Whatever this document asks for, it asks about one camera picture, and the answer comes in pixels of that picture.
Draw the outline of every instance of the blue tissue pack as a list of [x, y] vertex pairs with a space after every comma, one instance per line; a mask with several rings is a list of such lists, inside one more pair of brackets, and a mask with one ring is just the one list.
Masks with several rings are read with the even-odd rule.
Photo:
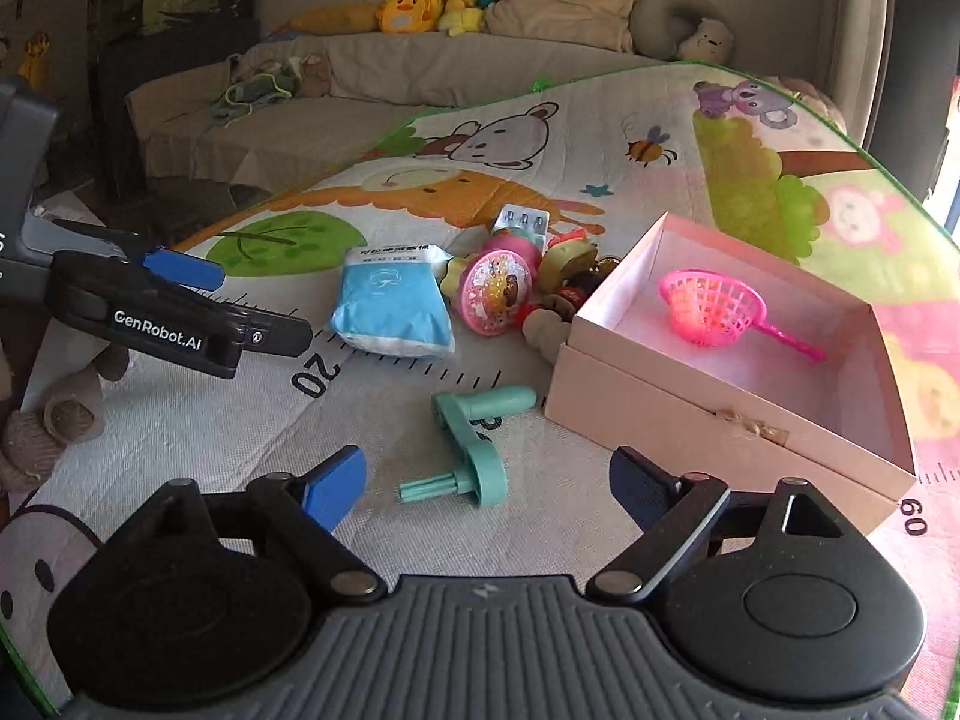
[[450, 255], [435, 245], [354, 248], [344, 260], [330, 328], [358, 349], [442, 357], [455, 349], [440, 294]]

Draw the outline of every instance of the pink plastic strainer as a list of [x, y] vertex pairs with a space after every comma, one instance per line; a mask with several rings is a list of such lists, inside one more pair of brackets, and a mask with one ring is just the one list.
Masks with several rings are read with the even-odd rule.
[[738, 279], [713, 271], [670, 271], [659, 282], [659, 293], [670, 306], [670, 327], [697, 346], [727, 346], [752, 327], [811, 360], [826, 358], [818, 348], [767, 324], [767, 304]]

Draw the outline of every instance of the cardboard box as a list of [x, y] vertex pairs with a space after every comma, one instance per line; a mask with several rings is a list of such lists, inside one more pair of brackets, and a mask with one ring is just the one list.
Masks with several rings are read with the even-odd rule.
[[[680, 268], [741, 279], [767, 322], [824, 351], [813, 362], [757, 330], [703, 348], [675, 335], [659, 279]], [[810, 480], [870, 533], [915, 484], [913, 449], [867, 303], [723, 233], [665, 214], [587, 300], [560, 351], [546, 416], [609, 449], [734, 490]]]

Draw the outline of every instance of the black circular cover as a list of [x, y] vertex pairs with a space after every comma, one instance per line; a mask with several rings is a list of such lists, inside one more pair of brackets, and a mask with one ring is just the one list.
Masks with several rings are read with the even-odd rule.
[[170, 710], [262, 680], [304, 640], [310, 613], [275, 562], [167, 536], [104, 548], [56, 600], [47, 630], [74, 692]]
[[896, 683], [923, 643], [923, 610], [880, 555], [841, 541], [758, 539], [694, 565], [665, 591], [667, 639], [704, 675], [778, 703]]

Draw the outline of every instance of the teal plastic shaft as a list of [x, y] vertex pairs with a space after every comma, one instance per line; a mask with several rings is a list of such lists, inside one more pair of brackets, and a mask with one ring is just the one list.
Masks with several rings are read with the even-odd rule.
[[458, 395], [457, 404], [467, 419], [513, 416], [536, 405], [536, 391], [516, 384], [495, 386], [475, 395]]
[[400, 503], [415, 503], [416, 501], [425, 501], [427, 498], [439, 498], [443, 495], [463, 495], [472, 493], [473, 485], [469, 483], [466, 476], [457, 481], [457, 476], [452, 473], [445, 473], [440, 476], [433, 476], [430, 479], [419, 479], [416, 482], [407, 482], [400, 485]]

